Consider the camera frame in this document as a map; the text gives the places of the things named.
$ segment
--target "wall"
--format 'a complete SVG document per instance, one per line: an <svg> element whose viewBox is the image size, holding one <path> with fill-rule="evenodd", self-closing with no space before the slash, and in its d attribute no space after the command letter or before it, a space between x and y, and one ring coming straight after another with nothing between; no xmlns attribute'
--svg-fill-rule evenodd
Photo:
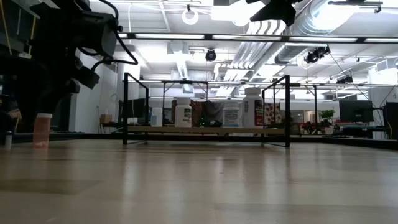
<svg viewBox="0 0 398 224"><path fill-rule="evenodd" d="M98 60L94 57L77 53L83 65L91 68ZM111 114L117 120L116 93L117 74L105 65L100 65L95 71L101 78L99 83L91 90L80 84L79 94L71 98L70 131L84 133L98 133L100 114Z"/></svg>

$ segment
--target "white plastic jar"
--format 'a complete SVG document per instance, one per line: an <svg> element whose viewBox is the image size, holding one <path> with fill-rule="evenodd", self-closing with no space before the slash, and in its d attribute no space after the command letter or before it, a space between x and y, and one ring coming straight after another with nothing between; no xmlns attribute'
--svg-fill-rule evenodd
<svg viewBox="0 0 398 224"><path fill-rule="evenodd" d="M263 128L263 99L260 97L259 88L247 88L244 90L246 97L243 98L243 127Z"/></svg>
<svg viewBox="0 0 398 224"><path fill-rule="evenodd" d="M177 98L177 106L175 107L175 126L176 127L192 127L192 107L190 98Z"/></svg>
<svg viewBox="0 0 398 224"><path fill-rule="evenodd" d="M152 117L150 117L150 125L152 127L162 127L162 108L152 108Z"/></svg>
<svg viewBox="0 0 398 224"><path fill-rule="evenodd" d="M240 128L239 117L238 103L232 100L225 101L223 108L223 127Z"/></svg>

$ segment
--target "ventilation duct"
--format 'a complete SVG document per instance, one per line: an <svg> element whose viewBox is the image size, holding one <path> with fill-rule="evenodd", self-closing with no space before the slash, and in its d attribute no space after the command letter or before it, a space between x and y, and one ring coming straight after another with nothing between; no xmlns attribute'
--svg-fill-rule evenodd
<svg viewBox="0 0 398 224"><path fill-rule="evenodd" d="M329 35L339 26L344 24L355 12L357 6L334 6L329 5L330 0L312 1L303 13L296 19L294 25L287 28L283 35ZM274 43L267 51L265 57L255 66L256 73L266 66L267 62L288 64L305 51L307 47L286 46L281 43Z"/></svg>

